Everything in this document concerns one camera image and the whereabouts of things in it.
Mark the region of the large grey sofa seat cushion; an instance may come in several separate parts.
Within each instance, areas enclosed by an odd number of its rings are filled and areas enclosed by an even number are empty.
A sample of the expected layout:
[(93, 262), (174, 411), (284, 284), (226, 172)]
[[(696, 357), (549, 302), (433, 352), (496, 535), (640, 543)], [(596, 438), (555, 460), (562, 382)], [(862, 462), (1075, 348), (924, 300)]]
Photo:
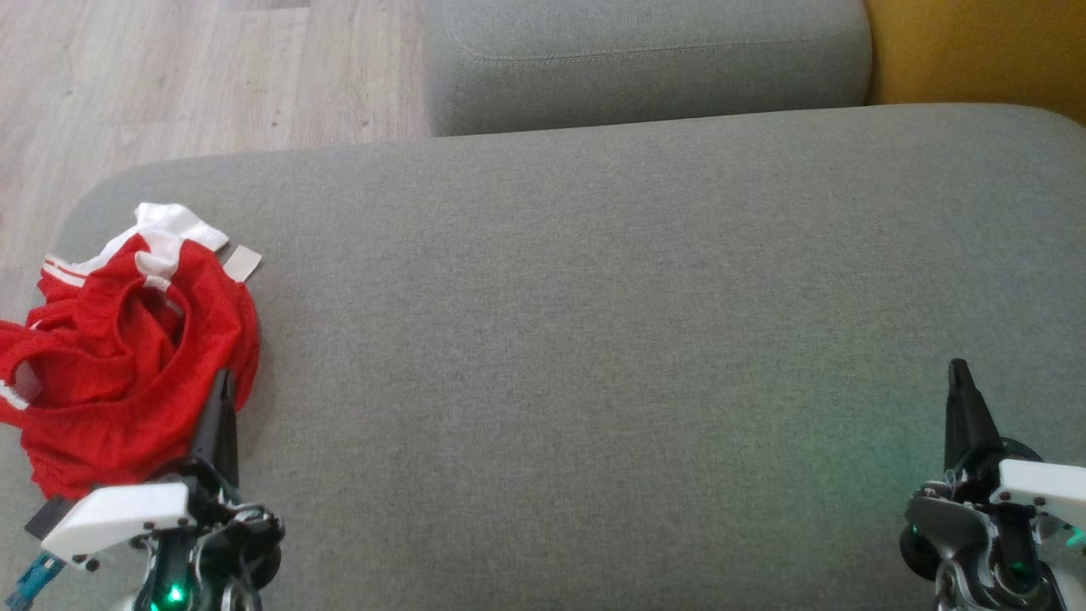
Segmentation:
[(811, 109), (146, 164), (261, 254), (242, 495), (266, 611), (929, 611), (904, 508), (962, 357), (1086, 464), (1086, 127)]

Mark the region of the mustard yellow cushion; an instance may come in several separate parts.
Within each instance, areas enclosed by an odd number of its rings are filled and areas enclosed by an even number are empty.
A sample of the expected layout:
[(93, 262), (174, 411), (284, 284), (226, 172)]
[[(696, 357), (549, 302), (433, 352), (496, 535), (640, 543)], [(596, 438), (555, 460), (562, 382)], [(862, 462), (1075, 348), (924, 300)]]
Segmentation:
[(992, 102), (1086, 126), (1086, 0), (866, 0), (870, 104)]

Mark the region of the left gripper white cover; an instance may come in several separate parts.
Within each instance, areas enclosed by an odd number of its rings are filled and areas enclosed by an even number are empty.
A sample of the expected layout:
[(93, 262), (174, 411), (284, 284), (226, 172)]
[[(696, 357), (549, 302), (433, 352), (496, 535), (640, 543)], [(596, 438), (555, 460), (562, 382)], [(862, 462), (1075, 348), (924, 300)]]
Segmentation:
[(261, 591), (282, 565), (282, 519), (239, 488), (233, 374), (216, 373), (190, 457), (140, 485), (89, 492), (42, 539), (45, 552), (89, 564), (132, 544), (143, 580), (119, 611), (265, 611)]

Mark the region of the red white basketball jersey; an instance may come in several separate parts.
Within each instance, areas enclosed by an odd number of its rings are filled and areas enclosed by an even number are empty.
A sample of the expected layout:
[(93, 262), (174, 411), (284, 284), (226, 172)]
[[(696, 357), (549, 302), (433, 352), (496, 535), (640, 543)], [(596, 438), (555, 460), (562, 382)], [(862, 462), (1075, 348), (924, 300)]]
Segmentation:
[[(162, 291), (171, 287), (174, 275), (180, 266), (180, 247), (187, 242), (200, 244), (203, 249), (217, 254), (229, 243), (229, 237), (195, 216), (193, 212), (179, 204), (148, 204), (143, 202), (135, 211), (136, 222), (119, 236), (108, 241), (100, 254), (81, 263), (71, 263), (48, 255), (42, 260), (42, 273), (64, 283), (66, 287), (81, 289), (90, 275), (100, 271), (119, 256), (121, 249), (129, 241), (140, 238), (147, 250), (132, 254), (132, 262), (140, 276), (143, 276), (148, 287)], [(261, 255), (252, 249), (237, 246), (232, 255), (220, 264), (222, 271), (236, 283), (244, 283), (261, 263)], [(16, 375), (15, 382), (9, 384), (0, 380), (0, 398), (24, 411), (30, 405), (31, 390), (40, 390), (31, 375)]]

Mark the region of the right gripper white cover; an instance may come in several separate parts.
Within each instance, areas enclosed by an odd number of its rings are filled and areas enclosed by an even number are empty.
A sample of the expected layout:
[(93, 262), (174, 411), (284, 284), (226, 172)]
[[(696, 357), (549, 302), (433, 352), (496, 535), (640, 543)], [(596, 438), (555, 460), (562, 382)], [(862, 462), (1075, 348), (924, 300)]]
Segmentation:
[(934, 584), (931, 611), (1086, 611), (1086, 580), (1044, 557), (1086, 553), (1086, 468), (1001, 438), (967, 365), (948, 365), (943, 478), (908, 500), (904, 563)]

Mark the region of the small grey sofa cushion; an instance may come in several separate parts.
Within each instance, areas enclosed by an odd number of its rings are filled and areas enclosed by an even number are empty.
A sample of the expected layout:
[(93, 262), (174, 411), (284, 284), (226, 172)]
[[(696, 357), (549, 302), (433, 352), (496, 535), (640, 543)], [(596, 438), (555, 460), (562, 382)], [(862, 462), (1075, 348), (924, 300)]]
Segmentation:
[(437, 136), (858, 107), (864, 0), (424, 0)]

